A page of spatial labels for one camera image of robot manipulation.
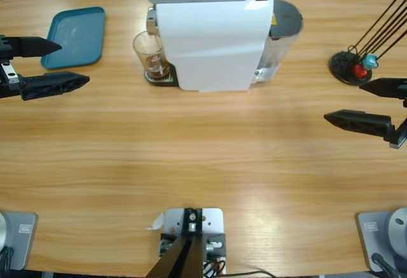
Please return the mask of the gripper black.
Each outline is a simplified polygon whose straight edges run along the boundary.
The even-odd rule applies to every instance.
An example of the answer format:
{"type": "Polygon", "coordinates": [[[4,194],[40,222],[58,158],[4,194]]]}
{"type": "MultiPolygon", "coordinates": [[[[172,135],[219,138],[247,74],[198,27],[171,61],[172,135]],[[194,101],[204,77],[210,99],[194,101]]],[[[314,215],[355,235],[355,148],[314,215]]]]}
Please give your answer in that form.
{"type": "MultiPolygon", "coordinates": [[[[379,78],[359,88],[379,97],[406,98],[406,78],[379,78]]],[[[324,119],[343,130],[382,138],[388,136],[390,148],[399,149],[406,141],[406,122],[396,129],[390,116],[341,109],[325,114],[324,119]]]]}
{"type": "Polygon", "coordinates": [[[11,61],[15,57],[42,57],[62,47],[40,37],[1,35],[1,98],[21,96],[25,101],[72,92],[90,81],[89,76],[64,71],[20,77],[11,61]]]}

